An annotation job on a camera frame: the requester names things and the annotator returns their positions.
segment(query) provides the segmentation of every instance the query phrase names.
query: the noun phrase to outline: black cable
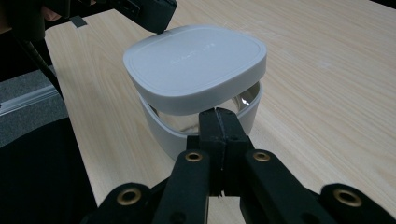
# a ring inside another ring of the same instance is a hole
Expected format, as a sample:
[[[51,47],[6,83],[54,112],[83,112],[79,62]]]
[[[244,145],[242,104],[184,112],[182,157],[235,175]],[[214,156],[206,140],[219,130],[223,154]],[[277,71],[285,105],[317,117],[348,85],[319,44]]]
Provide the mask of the black cable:
[[[20,40],[18,38],[16,39],[17,42],[23,48],[23,50],[26,52],[26,54],[29,56],[29,58],[38,67],[38,69],[40,69],[40,71],[44,74],[44,76],[47,77],[47,79],[50,81],[53,87],[55,87],[56,91],[59,92],[59,95],[63,99],[64,97],[62,96],[61,87],[59,86],[58,78],[50,70],[49,66],[41,57],[40,53],[37,51],[37,49],[35,49],[35,46],[33,46],[33,44],[30,41]]]

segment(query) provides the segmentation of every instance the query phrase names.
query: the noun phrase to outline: white lid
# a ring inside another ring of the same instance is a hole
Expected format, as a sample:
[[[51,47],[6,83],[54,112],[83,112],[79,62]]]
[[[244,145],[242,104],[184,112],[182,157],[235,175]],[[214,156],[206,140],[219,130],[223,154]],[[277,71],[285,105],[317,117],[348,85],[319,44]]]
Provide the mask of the white lid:
[[[199,113],[247,90],[265,73],[258,39],[209,25],[189,25],[137,42],[124,65],[142,97],[171,115]]]

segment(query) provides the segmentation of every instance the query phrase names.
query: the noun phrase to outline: wooden table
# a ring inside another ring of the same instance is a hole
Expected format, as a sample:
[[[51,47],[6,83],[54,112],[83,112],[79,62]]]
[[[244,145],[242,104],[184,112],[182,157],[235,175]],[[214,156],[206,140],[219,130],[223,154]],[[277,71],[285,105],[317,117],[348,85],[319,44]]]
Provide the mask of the wooden table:
[[[178,0],[169,28],[207,23],[262,40],[264,96],[250,135],[309,189],[339,182],[396,216],[396,11],[362,0]],[[154,186],[172,161],[150,133],[123,52],[150,33],[115,10],[47,31],[96,201]],[[241,223],[236,198],[211,199],[209,223]]]

